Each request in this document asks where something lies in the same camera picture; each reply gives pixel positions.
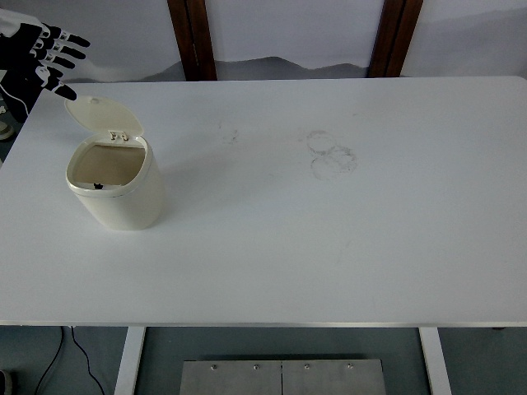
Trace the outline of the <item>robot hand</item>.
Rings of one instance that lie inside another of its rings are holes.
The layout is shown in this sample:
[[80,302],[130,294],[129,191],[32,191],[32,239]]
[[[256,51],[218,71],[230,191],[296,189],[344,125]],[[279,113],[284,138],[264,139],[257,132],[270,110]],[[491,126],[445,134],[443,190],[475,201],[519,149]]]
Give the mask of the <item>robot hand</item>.
[[75,68],[73,61],[84,59],[82,50],[89,46],[87,39],[34,16],[1,10],[1,69],[33,87],[75,100],[62,70]]

